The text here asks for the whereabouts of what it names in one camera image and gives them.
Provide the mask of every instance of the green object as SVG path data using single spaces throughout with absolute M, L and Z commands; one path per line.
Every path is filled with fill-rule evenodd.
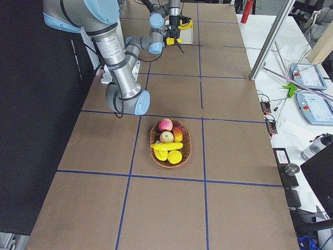
M 297 90 L 297 87 L 292 82 L 289 82 L 288 85 L 283 85 L 282 87 L 285 88 L 285 89 L 289 89 L 288 95 L 287 95 L 288 98 L 292 98 L 295 91 Z

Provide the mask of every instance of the white table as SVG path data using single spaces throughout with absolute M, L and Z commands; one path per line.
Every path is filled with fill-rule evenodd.
M 247 48 L 250 66 L 253 67 L 260 52 L 259 49 L 253 48 L 262 48 L 271 25 L 275 20 L 275 16 L 250 15 L 245 24 L 240 23 L 241 15 L 237 15 L 237 18 L 244 44 Z M 308 42 L 292 17 L 286 19 L 276 41 L 282 51 L 287 68 L 289 68 L 292 62 L 298 62 L 303 52 L 311 49 L 310 46 L 307 46 Z M 308 63 L 309 61 L 304 58 L 301 62 Z M 269 53 L 265 67 L 276 73 L 285 75 L 278 52 L 276 51 Z M 327 77 L 321 65 L 319 65 L 319 68 L 322 70 L 323 76 Z M 271 100 L 285 98 L 287 96 L 288 90 L 282 88 L 282 85 L 286 85 L 287 82 L 273 76 L 267 71 L 262 70 L 259 73 L 255 84 L 257 90 L 262 91 Z M 332 95 L 333 83 L 330 80 L 326 80 L 326 84 L 328 90 L 326 90 L 325 93 Z M 278 134 L 274 135 L 271 139 L 272 147 L 284 147 L 287 150 L 290 161 L 301 165 L 304 160 L 300 157 L 300 152 L 310 145 L 309 141 L 322 133 L 333 134 L 333 126 L 313 126 L 308 124 L 299 111 L 295 97 L 287 99 L 283 109 L 278 109 L 274 112 L 273 109 L 278 102 L 279 101 L 271 102 L 272 115 L 275 119 L 277 119 L 279 113 L 281 113 L 277 124 Z M 299 182 L 299 187 L 296 188 L 296 190 L 298 191 L 302 204 L 301 209 L 311 212 L 317 212 L 316 206 L 323 209 L 303 173 L 297 173 L 296 178 Z

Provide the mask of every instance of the black curtain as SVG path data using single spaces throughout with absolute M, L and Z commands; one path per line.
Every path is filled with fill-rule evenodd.
M 81 80 L 70 36 L 45 25 L 42 1 L 2 0 L 0 31 L 0 232 L 30 235 L 93 66 L 75 41 Z

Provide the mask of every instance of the brown basket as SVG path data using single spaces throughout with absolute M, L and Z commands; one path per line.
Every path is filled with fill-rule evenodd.
M 183 156 L 182 160 L 177 164 L 171 164 L 170 162 L 168 162 L 168 160 L 161 161 L 156 158 L 152 147 L 149 147 L 149 148 L 150 148 L 151 157 L 158 165 L 165 167 L 165 168 L 176 168 L 176 167 L 181 166 L 185 162 L 187 162 L 187 160 L 189 159 L 189 156 L 191 154 L 191 139 L 189 136 L 188 128 L 186 127 L 186 125 L 183 122 L 175 120 L 175 119 L 170 119 L 170 120 L 172 121 L 172 124 L 174 126 L 180 125 L 182 128 L 183 140 L 181 142 L 183 143 L 183 147 L 181 149 L 178 149 L 182 153 L 182 156 Z M 154 144 L 154 143 L 156 143 L 156 141 L 159 141 L 160 134 L 161 134 L 161 132 L 158 129 L 158 123 L 156 123 L 150 131 L 150 143 Z

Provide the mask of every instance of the red apple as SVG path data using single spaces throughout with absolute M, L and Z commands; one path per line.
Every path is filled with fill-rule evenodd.
M 164 131 L 160 135 L 160 141 L 163 143 L 173 142 L 173 134 L 169 131 Z
M 173 137 L 174 137 L 174 142 L 181 142 L 183 140 L 183 132 L 182 132 L 182 127 L 179 125 L 176 125 L 172 129 Z
M 168 118 L 163 118 L 158 123 L 158 128 L 161 132 L 172 130 L 172 121 Z

